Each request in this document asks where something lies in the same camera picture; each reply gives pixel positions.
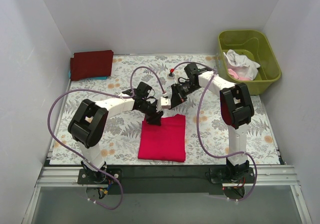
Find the bright red t-shirt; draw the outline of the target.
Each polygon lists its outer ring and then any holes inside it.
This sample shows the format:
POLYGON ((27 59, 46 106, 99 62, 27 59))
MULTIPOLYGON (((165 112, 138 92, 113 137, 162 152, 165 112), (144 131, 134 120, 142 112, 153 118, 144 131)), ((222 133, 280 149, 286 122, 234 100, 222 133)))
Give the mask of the bright red t-shirt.
POLYGON ((186 117, 177 114, 161 119, 161 125, 142 122, 138 159, 185 162, 186 117))

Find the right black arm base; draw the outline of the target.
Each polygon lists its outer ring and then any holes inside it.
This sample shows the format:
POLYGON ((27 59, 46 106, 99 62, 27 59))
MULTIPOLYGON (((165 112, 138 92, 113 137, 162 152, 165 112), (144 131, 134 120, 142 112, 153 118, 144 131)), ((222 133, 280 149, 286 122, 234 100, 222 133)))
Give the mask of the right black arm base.
POLYGON ((210 166, 208 171, 205 172, 205 177, 213 184, 241 185, 243 183, 253 183, 255 180, 255 174, 251 167, 246 173, 232 174, 226 165, 210 166))

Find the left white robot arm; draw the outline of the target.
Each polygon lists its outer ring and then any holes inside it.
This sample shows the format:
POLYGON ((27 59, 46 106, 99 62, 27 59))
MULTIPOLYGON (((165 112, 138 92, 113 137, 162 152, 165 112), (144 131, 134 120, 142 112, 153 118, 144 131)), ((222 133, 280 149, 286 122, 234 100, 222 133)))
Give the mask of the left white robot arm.
POLYGON ((103 183, 107 176, 102 168, 105 160, 100 152, 99 141, 108 119, 123 112, 138 110, 145 114, 148 124, 161 125, 163 109, 169 108, 171 101, 167 97, 160 97, 152 102, 149 96, 151 90, 151 86, 140 82, 137 88, 123 91, 115 98, 97 102, 85 99, 80 103, 68 132, 80 146, 84 156, 83 167, 90 169, 89 178, 94 183, 103 183))

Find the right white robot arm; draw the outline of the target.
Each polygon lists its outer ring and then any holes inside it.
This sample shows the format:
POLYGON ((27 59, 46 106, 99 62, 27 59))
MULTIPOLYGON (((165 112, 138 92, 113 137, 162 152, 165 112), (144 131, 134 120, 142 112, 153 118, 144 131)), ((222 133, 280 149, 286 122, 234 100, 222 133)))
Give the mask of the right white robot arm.
POLYGON ((174 75, 175 68, 170 70, 168 76, 174 78, 174 84, 171 85, 171 108, 175 108, 187 101, 187 96, 200 88, 204 88, 199 101, 196 129, 198 140, 204 152, 217 159, 226 159, 227 179, 231 182, 239 182, 244 177, 244 172, 249 169, 249 159, 252 157, 247 153, 247 131, 254 108, 248 87, 245 83, 235 84, 229 82, 216 73, 216 71, 204 64, 196 62, 182 62, 177 66, 185 64, 184 72, 187 76, 182 82, 179 77, 174 75), (211 91, 220 99, 221 117, 228 128, 228 146, 229 153, 225 156, 214 156, 204 147, 199 127, 199 112, 206 91, 211 91))

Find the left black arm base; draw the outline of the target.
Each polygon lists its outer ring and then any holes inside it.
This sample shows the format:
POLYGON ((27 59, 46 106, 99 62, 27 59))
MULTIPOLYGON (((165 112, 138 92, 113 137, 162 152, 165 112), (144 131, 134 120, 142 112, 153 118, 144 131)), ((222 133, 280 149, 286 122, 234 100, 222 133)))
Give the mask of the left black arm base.
MULTIPOLYGON (((81 162, 82 169, 78 173, 78 184, 114 184, 114 179, 105 175, 97 170, 89 169, 84 163, 81 162)), ((120 168, 107 168, 106 164, 102 166, 101 170, 121 181, 122 170, 120 168)))

